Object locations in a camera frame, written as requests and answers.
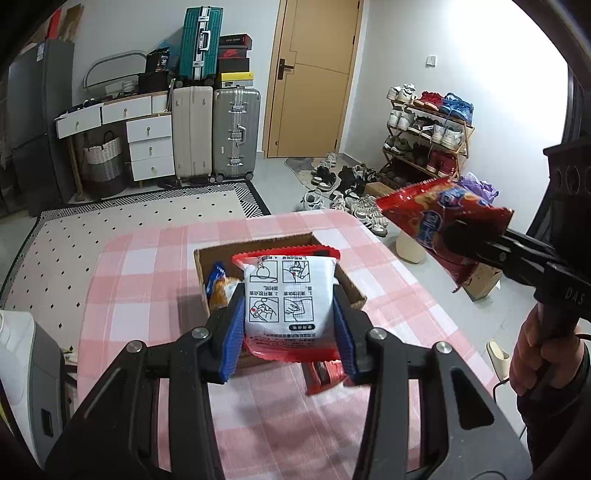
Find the silver suitcase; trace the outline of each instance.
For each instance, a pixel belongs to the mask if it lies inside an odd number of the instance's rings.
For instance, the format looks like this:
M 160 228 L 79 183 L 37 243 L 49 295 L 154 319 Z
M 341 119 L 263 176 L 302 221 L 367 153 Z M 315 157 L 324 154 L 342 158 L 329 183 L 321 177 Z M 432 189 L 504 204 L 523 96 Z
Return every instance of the silver suitcase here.
M 216 180 L 252 178 L 261 94 L 251 88 L 213 92 L 213 171 Z
M 212 173 L 212 96 L 211 87 L 173 90 L 174 167 L 178 179 Z

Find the blue gripper pad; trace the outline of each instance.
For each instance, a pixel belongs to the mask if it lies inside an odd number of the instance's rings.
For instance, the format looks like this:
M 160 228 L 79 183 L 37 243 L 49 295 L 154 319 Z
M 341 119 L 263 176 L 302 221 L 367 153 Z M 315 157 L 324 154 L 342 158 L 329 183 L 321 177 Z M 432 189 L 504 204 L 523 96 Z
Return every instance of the blue gripper pad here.
M 222 344 L 222 361 L 220 363 L 220 379 L 225 383 L 236 371 L 236 364 L 244 340 L 244 318 L 246 316 L 244 295 L 236 303 L 234 315 L 228 327 L 228 333 Z
M 353 336 L 347 327 L 347 322 L 343 315 L 343 309 L 339 305 L 336 297 L 333 299 L 333 318 L 335 324 L 335 340 L 339 349 L 340 361 L 343 364 L 345 373 L 352 379 L 359 375 L 359 369 L 355 362 L 355 343 Z

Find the blue logo on snack bag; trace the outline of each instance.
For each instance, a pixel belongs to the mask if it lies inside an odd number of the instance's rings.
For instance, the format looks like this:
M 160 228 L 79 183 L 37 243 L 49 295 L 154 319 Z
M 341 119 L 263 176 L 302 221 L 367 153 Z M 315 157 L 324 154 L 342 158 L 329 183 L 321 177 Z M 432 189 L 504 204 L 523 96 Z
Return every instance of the blue logo on snack bag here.
M 433 249 L 433 237 L 441 228 L 443 220 L 441 215 L 433 210 L 423 212 L 423 218 L 419 224 L 417 242 L 422 246 Z
M 451 189 L 443 190 L 439 194 L 439 205 L 444 208 L 458 208 L 462 206 L 462 199 L 466 194 L 466 189 L 455 186 Z

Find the black sleeve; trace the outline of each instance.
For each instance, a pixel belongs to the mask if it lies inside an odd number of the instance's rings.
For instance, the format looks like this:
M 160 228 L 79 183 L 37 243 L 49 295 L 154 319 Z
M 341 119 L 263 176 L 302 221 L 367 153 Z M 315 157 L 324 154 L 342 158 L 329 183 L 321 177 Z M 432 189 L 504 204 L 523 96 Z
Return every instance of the black sleeve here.
M 579 370 L 566 387 L 547 387 L 540 401 L 517 397 L 517 409 L 527 426 L 527 445 L 534 470 L 560 443 L 579 410 L 580 393 L 590 381 L 589 351 L 586 345 L 584 348 Z

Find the door frame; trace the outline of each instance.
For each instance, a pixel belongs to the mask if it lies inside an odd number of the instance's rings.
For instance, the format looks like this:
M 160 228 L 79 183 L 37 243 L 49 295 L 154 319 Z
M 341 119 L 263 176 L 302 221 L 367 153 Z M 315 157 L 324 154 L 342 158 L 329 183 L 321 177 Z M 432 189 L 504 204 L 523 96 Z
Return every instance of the door frame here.
M 353 72 L 355 71 L 355 61 L 357 60 L 357 48 L 359 46 L 359 33 L 361 32 L 361 18 L 363 16 L 364 0 L 359 0 L 359 13 L 357 15 L 357 26 L 355 28 L 355 45 L 353 45 L 353 52 L 351 56 L 351 67 L 349 68 L 349 81 L 347 82 L 347 89 L 345 91 L 345 102 L 343 103 L 343 112 L 340 119 L 339 135 L 337 137 L 337 144 L 335 150 L 340 149 L 340 141 L 343 136 L 343 128 L 345 127 L 345 118 L 349 108 L 349 98 L 351 96 L 351 85 L 353 83 Z M 277 22 L 275 24 L 275 37 L 273 39 L 273 51 L 271 54 L 271 67 L 269 68 L 269 80 L 267 84 L 267 101 L 265 103 L 265 124 L 262 135 L 262 149 L 264 158 L 267 158 L 269 151 L 269 132 L 271 130 L 271 112 L 273 110 L 273 97 L 275 96 L 275 79 L 277 78 L 277 67 L 279 65 L 279 47 L 281 46 L 281 35 L 283 33 L 283 23 L 285 21 L 285 10 L 287 8 L 287 0 L 280 0 L 279 10 L 277 12 Z

